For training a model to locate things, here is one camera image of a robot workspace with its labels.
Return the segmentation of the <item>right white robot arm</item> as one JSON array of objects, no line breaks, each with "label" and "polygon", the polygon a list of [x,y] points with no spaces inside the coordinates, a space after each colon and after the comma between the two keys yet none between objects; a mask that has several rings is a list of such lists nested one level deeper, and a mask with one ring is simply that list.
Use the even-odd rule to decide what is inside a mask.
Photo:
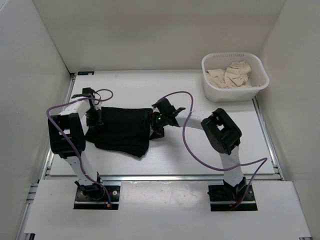
[{"label": "right white robot arm", "polygon": [[[164,127],[182,127],[182,140],[189,154],[203,166],[223,172],[224,193],[230,200],[238,199],[246,187],[246,178],[241,170],[239,145],[242,132],[226,111],[217,108],[213,112],[190,111],[182,114],[184,107],[176,109],[167,98],[162,98],[152,105],[150,139],[165,136]],[[197,159],[186,140],[186,128],[204,131],[210,145],[219,153],[223,168],[209,166]]]}]

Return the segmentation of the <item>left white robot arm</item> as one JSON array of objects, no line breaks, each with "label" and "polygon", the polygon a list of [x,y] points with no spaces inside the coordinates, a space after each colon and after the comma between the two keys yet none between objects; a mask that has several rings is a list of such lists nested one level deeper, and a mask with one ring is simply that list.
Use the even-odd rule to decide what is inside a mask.
[{"label": "left white robot arm", "polygon": [[81,94],[73,95],[69,103],[52,106],[46,111],[52,152],[71,166],[77,176],[78,189],[95,201],[105,199],[107,191],[85,155],[86,138],[81,119],[86,117],[90,129],[100,128],[103,125],[102,101],[98,90],[87,87]]}]

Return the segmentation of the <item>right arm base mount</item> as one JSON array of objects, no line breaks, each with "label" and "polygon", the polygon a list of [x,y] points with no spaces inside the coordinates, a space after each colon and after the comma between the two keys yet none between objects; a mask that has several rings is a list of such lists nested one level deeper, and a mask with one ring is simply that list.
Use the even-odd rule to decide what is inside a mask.
[{"label": "right arm base mount", "polygon": [[243,197],[247,186],[248,185],[246,185],[237,195],[234,196],[233,193],[224,185],[209,185],[207,194],[210,201],[210,211],[257,211],[258,207],[252,185],[249,185],[248,192],[242,202],[235,207],[235,205],[238,204],[238,201]]}]

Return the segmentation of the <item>black trousers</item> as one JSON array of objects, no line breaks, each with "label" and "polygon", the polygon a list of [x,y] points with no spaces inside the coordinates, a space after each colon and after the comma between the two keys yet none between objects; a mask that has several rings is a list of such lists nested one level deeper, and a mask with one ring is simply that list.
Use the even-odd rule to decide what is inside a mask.
[{"label": "black trousers", "polygon": [[141,158],[149,148],[151,108],[102,107],[103,125],[88,129],[85,139],[96,148]]}]

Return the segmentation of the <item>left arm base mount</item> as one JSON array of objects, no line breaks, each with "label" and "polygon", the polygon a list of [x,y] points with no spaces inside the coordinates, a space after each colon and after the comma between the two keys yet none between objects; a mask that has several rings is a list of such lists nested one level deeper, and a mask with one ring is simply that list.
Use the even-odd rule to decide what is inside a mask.
[{"label": "left arm base mount", "polygon": [[73,208],[75,210],[118,210],[121,186],[105,185],[105,189],[99,185],[83,186],[75,181],[77,190],[75,193]]}]

